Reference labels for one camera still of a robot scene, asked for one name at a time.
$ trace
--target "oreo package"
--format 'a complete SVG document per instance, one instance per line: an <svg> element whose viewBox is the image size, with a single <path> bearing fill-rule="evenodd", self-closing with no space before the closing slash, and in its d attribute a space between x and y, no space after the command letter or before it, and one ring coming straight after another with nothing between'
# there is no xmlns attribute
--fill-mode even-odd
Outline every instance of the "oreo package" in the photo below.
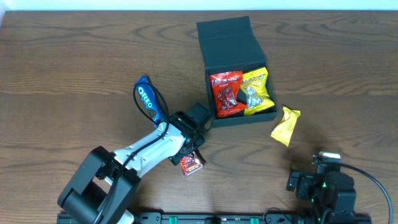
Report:
<svg viewBox="0 0 398 224"><path fill-rule="evenodd" d="M145 76L141 77L138 82L150 83L148 78ZM159 124L160 120L164 118L164 114L162 112L162 108L159 105L159 102L156 99L154 91L149 85L139 85L137 87L137 90L142 102L147 108L150 118L152 118L156 123Z"/></svg>

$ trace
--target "small red packet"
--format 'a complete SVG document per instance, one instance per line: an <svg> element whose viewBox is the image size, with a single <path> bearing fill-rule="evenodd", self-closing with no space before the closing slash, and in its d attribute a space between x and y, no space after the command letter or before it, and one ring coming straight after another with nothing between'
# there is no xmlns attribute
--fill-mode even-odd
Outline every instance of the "small red packet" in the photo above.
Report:
<svg viewBox="0 0 398 224"><path fill-rule="evenodd" d="M182 175L188 176L203 168L204 163L198 158L195 152L185 156L180 160Z"/></svg>
<svg viewBox="0 0 398 224"><path fill-rule="evenodd" d="M236 101L243 80L243 72L224 72L209 76L217 107L217 118L225 118L247 108Z"/></svg>

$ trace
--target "wood grain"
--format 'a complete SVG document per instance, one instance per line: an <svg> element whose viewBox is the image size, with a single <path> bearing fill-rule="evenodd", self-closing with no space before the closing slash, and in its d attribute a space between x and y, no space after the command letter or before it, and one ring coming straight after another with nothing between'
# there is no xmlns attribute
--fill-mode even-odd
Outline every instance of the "wood grain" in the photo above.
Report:
<svg viewBox="0 0 398 224"><path fill-rule="evenodd" d="M319 150L375 175L397 206L398 12L7 12L0 223L55 223L59 193L94 147L112 151L152 131L132 102L140 76L151 77L171 112L207 105L196 22L247 15L278 103L302 112L290 146L270 137L280 117L212 129L204 169L182 177L163 161L143 178L132 207L295 210L305 204L285 191L289 165ZM379 189L346 172L356 181L356 210L387 223Z"/></svg>

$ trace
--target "dark green box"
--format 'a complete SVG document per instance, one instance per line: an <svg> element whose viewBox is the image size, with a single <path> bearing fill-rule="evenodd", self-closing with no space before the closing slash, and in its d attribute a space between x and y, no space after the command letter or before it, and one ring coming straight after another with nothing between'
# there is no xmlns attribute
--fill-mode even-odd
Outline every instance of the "dark green box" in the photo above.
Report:
<svg viewBox="0 0 398 224"><path fill-rule="evenodd" d="M252 116L243 116L243 111L232 118L216 119L217 108L209 83L209 75L243 71L243 73L266 66L266 56L253 35L248 16L222 19L218 21L198 22L200 48L205 62L206 89L209 100L213 127L272 121L277 115L277 103L268 75L266 88L275 106Z"/></svg>

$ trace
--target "yellow candy wrapper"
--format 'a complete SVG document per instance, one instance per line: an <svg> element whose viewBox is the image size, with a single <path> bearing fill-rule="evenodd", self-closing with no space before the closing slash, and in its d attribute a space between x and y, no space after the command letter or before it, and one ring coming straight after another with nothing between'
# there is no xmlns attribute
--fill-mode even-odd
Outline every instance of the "yellow candy wrapper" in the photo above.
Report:
<svg viewBox="0 0 398 224"><path fill-rule="evenodd" d="M284 106L284 117L282 118L282 121L280 121L280 123L272 131L271 137L280 141L286 146L289 146L294 126L296 125L297 118L300 115L301 112L299 110L291 110Z"/></svg>
<svg viewBox="0 0 398 224"><path fill-rule="evenodd" d="M266 88L268 71L265 67L243 74L241 89L246 94L247 106L244 115L253 115L256 112L274 106L275 103L269 99Z"/></svg>

